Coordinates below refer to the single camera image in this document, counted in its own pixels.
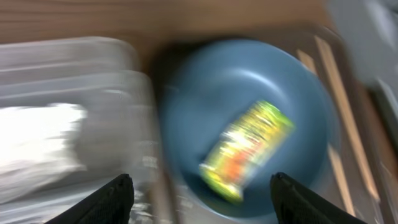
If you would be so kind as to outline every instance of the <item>wooden chopstick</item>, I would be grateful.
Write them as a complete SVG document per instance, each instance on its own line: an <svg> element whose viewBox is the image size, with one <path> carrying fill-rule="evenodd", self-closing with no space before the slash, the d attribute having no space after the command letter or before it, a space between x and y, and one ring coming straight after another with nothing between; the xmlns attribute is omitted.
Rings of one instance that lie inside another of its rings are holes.
<svg viewBox="0 0 398 224"><path fill-rule="evenodd" d="M315 62L308 54L304 53L300 49L297 50L298 59L312 72L315 76L318 76L317 69L315 68ZM341 198L343 199L344 207L352 216L355 216L355 210L351 194L349 193L347 178L344 173L343 163L341 162L340 155L336 150L328 145L328 155L335 175L337 186L339 188Z"/></svg>
<svg viewBox="0 0 398 224"><path fill-rule="evenodd" d="M333 52L331 51L330 45L323 39L315 36L315 42L317 43L323 64L327 71L327 77L333 89L333 93L337 100L338 107L340 109L341 117L348 132L349 141L353 147L356 162L359 165L362 178L365 186L370 195L377 201L380 201L379 194L377 192L376 184L369 168L369 163L365 155L364 147L362 145L361 138L359 136L358 128L356 126L353 112L348 101L346 91L341 81L340 72L338 70Z"/></svg>

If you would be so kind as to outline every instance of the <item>clear plastic container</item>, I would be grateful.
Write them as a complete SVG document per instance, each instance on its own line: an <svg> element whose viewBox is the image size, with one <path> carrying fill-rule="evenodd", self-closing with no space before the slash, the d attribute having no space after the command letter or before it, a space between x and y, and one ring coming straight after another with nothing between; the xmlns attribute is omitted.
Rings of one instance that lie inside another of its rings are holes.
<svg viewBox="0 0 398 224"><path fill-rule="evenodd" d="M135 186L155 181L159 135L150 80L145 74L121 71L0 86L2 108L50 103L79 104L87 110L73 148L87 169L0 205L0 223L22 216L29 221L28 216L34 217L41 211L66 209L121 173L130 174ZM91 190L83 189L82 184L91 186Z"/></svg>
<svg viewBox="0 0 398 224"><path fill-rule="evenodd" d="M0 45L0 72L97 61L116 70L139 70L134 48L107 37L80 37Z"/></svg>
<svg viewBox="0 0 398 224"><path fill-rule="evenodd" d="M0 45L0 85L139 70L131 45L106 37Z"/></svg>

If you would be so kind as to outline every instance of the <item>wooden table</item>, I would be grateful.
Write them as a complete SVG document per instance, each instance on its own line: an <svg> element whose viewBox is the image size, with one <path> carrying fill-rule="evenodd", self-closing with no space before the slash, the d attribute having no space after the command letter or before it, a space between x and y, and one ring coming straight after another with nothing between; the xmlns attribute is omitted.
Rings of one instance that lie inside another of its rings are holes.
<svg viewBox="0 0 398 224"><path fill-rule="evenodd" d="M0 43L99 35L128 41L148 60L174 35L313 21L319 0L3 0Z"/></svg>

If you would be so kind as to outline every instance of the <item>plastic bag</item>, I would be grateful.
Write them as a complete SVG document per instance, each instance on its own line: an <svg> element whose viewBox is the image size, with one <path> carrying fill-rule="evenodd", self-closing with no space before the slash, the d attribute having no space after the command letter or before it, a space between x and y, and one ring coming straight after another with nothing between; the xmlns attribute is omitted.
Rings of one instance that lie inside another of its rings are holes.
<svg viewBox="0 0 398 224"><path fill-rule="evenodd" d="M71 150L85 117L66 103L0 109L0 203L85 169Z"/></svg>
<svg viewBox="0 0 398 224"><path fill-rule="evenodd" d="M221 135L200 165L201 176L226 200L242 202L245 186L292 128L293 123L275 106L256 102Z"/></svg>

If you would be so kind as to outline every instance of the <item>white cloth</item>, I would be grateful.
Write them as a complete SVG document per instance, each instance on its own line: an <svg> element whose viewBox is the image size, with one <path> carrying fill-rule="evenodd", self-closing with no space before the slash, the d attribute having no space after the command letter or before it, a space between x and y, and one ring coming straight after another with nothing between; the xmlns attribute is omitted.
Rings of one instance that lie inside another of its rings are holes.
<svg viewBox="0 0 398 224"><path fill-rule="evenodd" d="M66 103L0 108L0 203L84 169L71 144L85 117Z"/></svg>

